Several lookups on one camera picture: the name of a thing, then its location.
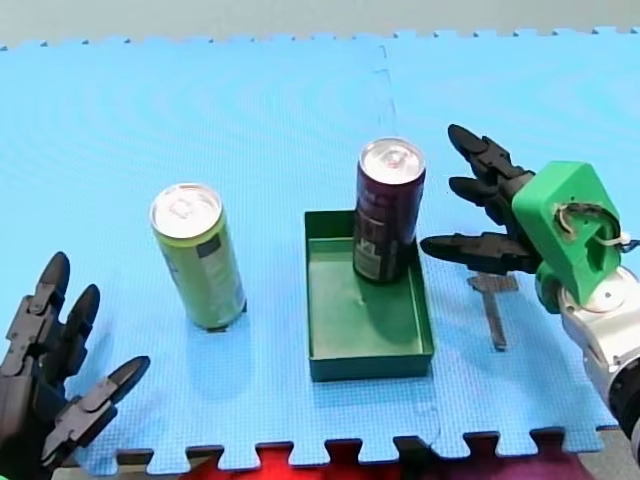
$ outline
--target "red fabric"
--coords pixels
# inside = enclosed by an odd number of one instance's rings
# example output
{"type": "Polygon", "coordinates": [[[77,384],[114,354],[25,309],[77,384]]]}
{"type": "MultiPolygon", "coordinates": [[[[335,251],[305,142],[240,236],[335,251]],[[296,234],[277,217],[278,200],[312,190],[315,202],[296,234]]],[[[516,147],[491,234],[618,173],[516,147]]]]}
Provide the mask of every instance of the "red fabric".
{"type": "MultiPolygon", "coordinates": [[[[436,460],[425,468],[422,480],[593,480],[576,456],[567,455],[558,442],[540,443],[534,457],[497,458],[495,442],[475,442],[468,459],[436,460]]],[[[291,468],[289,448],[258,451],[261,468],[249,472],[221,472],[205,463],[183,480],[401,480],[399,464],[358,465],[357,446],[332,446],[331,463],[318,468],[291,468]]]]}

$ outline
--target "green gripper housing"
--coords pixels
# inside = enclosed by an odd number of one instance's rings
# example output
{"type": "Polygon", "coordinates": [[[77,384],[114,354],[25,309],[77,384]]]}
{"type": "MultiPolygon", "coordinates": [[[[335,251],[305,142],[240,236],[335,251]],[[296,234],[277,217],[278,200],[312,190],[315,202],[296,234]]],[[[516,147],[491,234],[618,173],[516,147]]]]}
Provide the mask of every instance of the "green gripper housing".
{"type": "Polygon", "coordinates": [[[572,215],[571,238],[556,221],[558,207],[568,203],[601,206],[619,218],[607,191],[588,163],[551,162],[520,190],[512,201],[513,213],[543,259],[536,272],[538,297],[558,313],[557,287],[564,286],[584,305],[598,284],[620,265],[618,249],[602,245],[613,226],[606,218],[572,215]]]}

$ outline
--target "green 3d-printed part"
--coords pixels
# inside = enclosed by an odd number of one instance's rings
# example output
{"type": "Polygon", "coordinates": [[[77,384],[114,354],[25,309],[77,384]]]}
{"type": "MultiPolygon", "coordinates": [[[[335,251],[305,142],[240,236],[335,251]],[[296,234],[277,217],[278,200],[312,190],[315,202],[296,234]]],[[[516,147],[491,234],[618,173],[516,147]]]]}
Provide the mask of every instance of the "green 3d-printed part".
{"type": "Polygon", "coordinates": [[[556,311],[553,291],[561,284],[584,305],[596,286],[620,265],[620,252],[598,239],[615,236],[606,216],[568,216],[571,234],[561,228],[558,209],[569,204],[597,205],[616,219],[618,212],[593,167],[588,163],[551,162],[518,192],[512,202],[543,262],[536,273],[538,296],[556,311]]]}
{"type": "Polygon", "coordinates": [[[307,212],[305,236],[312,379],[426,375],[433,343],[415,242],[408,271],[378,285],[353,269],[353,211],[307,212]]]}

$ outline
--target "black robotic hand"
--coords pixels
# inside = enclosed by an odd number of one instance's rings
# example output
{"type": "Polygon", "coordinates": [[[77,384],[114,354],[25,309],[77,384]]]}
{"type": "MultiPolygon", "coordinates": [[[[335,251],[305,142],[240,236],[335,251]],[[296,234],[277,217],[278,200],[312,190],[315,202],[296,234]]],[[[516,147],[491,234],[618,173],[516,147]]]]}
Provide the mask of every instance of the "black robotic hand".
{"type": "Polygon", "coordinates": [[[535,273],[541,258],[511,209],[513,197],[534,173],[514,166],[509,152],[488,137],[479,138],[459,125],[449,125],[448,134],[476,177],[450,178],[451,190],[476,206],[484,207],[489,218],[504,225],[507,233],[427,237],[420,242],[420,247],[427,255],[465,264],[477,272],[505,275],[521,270],[535,273]]]}
{"type": "Polygon", "coordinates": [[[66,399],[64,382],[87,355],[100,303],[98,287],[90,285],[67,322],[59,322],[69,270],[66,255],[55,254],[9,328],[0,366],[0,475],[9,480],[50,479],[76,447],[89,445],[113,420],[115,405],[149,367],[148,357],[136,357],[85,396],[66,399]]]}

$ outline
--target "cable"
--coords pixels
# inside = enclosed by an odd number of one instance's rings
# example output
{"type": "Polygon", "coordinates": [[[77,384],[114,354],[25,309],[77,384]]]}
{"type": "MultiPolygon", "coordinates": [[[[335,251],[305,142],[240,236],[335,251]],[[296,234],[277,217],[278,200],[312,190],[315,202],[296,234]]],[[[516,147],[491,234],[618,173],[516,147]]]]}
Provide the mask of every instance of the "cable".
{"type": "Polygon", "coordinates": [[[558,223],[558,226],[562,231],[574,238],[576,231],[569,223],[567,213],[595,218],[604,217],[613,228],[613,235],[612,238],[609,239],[596,237],[596,241],[602,245],[615,247],[622,253],[629,253],[636,247],[640,246],[640,240],[631,239],[631,236],[627,232],[622,231],[617,217],[600,205],[595,205],[593,203],[571,202],[558,207],[555,214],[555,220],[558,223]]]}

